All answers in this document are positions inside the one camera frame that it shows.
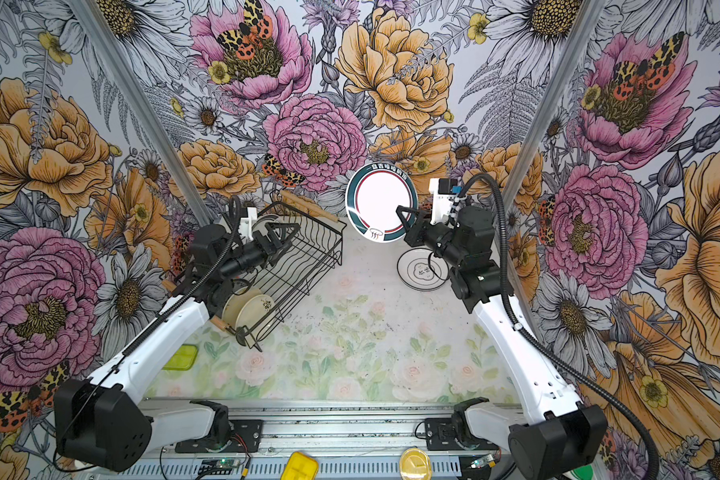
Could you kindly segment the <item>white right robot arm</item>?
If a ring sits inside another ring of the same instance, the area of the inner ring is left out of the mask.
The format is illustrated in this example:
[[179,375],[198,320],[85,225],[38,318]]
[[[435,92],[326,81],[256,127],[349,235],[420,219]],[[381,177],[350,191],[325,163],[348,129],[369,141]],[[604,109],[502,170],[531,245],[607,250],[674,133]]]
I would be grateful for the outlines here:
[[409,246],[446,262],[454,295],[493,338],[519,395],[515,409],[482,397],[459,403],[452,415],[456,440],[466,449],[490,443],[508,451],[527,479],[551,479],[591,464],[606,433],[605,415],[583,404],[515,314],[503,214],[468,206],[453,223],[435,223],[404,206],[396,214]]

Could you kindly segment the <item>cream bowl plate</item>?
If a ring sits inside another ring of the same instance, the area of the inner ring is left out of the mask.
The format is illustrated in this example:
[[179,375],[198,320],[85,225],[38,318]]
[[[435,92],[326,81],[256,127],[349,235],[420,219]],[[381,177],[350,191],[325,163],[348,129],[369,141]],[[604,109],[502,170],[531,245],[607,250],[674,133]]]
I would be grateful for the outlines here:
[[249,299],[237,315],[237,333],[258,336],[265,328],[267,315],[275,306],[274,299],[266,294],[257,294]]

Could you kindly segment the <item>black wire dish rack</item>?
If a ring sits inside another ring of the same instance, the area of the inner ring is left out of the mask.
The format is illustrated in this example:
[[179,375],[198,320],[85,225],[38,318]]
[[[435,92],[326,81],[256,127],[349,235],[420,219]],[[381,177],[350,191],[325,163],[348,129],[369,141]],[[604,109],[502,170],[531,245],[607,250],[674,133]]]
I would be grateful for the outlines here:
[[[193,297],[203,301],[211,320],[231,334],[237,343],[261,350],[264,340],[285,322],[292,310],[311,294],[317,283],[332,269],[342,264],[343,233],[346,223],[333,214],[312,208],[304,201],[284,192],[280,198],[258,212],[258,218],[276,214],[279,222],[293,222],[301,230],[289,248],[276,248],[276,253],[264,265],[236,275],[222,278],[218,273],[226,254],[251,240],[235,240],[224,216],[219,222],[200,228],[188,247],[188,262],[178,277],[174,294],[184,294],[205,274],[210,277],[197,289]],[[256,287],[271,296],[275,306],[267,315],[268,322],[258,336],[237,333],[221,320],[222,309],[238,290]]]

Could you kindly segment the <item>green red rimmed plate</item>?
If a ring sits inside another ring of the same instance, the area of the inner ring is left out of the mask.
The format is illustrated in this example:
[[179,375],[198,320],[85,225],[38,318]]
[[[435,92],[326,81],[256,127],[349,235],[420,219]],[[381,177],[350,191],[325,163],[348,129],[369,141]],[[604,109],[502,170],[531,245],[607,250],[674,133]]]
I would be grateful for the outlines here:
[[399,205],[418,208],[418,194],[411,177],[388,163],[369,163],[350,179],[345,210],[355,230],[366,240],[391,243],[406,231],[396,215]]
[[279,221],[280,217],[276,214],[266,214],[260,216],[254,223],[252,231],[266,236],[268,234],[267,226],[271,223],[278,223]]

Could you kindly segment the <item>white green rimmed plate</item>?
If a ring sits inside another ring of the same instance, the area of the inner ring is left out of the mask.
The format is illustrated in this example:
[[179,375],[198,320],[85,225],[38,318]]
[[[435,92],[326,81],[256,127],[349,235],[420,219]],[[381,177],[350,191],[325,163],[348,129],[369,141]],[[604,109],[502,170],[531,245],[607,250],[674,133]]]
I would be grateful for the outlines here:
[[396,268],[403,284],[416,291],[434,291],[448,281],[447,263],[424,247],[411,248],[402,253]]

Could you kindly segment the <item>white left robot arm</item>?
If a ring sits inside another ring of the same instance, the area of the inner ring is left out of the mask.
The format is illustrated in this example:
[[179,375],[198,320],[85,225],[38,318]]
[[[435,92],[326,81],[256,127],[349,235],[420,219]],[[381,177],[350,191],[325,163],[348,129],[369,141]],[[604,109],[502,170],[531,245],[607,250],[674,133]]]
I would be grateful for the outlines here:
[[190,247],[191,261],[157,317],[86,379],[66,380],[57,390],[55,457],[77,461],[81,470],[123,472],[143,454],[171,444],[226,446],[232,427],[227,407],[219,403],[193,400],[152,414],[140,404],[185,341],[250,287],[243,274],[275,265],[299,230],[296,223],[267,222],[244,242],[237,228],[201,228]]

